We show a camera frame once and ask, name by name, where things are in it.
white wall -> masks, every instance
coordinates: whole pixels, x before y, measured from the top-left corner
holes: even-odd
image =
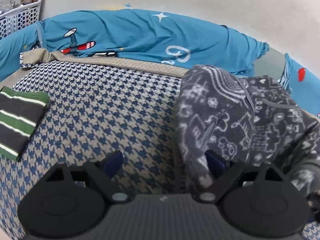
[[[125,3],[228,25],[288,52],[320,77],[320,0],[46,0],[42,18]]]

red print on blanket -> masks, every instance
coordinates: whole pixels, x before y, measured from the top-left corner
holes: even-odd
[[[301,82],[304,80],[304,76],[306,75],[306,70],[304,67],[298,70],[298,81]]]
[[[66,48],[66,49],[61,49],[60,51],[64,54],[73,54],[74,56],[77,56],[79,54],[79,50],[84,50],[84,49],[90,49],[92,48],[94,45],[96,45],[96,42],[95,41],[89,41],[85,44],[81,44],[81,45],[78,45],[77,43],[77,40],[76,40],[76,33],[77,31],[77,28],[73,28],[71,30],[69,30],[65,35],[64,37],[70,37],[71,39],[71,44],[70,44],[70,47],[69,48]]]

white plastic basket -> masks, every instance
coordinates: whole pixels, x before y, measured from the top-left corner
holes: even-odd
[[[42,0],[12,9],[0,15],[0,40],[39,20]]]

beige fabric trim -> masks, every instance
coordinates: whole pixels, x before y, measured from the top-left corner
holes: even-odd
[[[64,55],[60,51],[48,52],[44,48],[33,49],[23,53],[23,64],[36,64],[58,60],[62,62],[73,62],[94,65],[108,65],[118,68],[127,68],[150,72],[159,75],[168,75],[172,77],[182,78],[188,69],[155,63],[148,61],[140,61],[135,59],[119,58],[119,57],[75,57]]]
[[[31,71],[33,71],[33,69],[18,69],[16,72],[8,76],[5,80],[0,82],[0,89],[4,86],[9,88],[12,87],[15,83],[17,83],[24,76],[28,75]]]

gray patterned pajamas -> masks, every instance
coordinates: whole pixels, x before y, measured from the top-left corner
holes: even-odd
[[[253,166],[273,162],[304,195],[320,189],[320,124],[268,76],[237,79],[198,65],[182,78],[177,104],[182,160],[194,185],[213,178],[205,152]]]

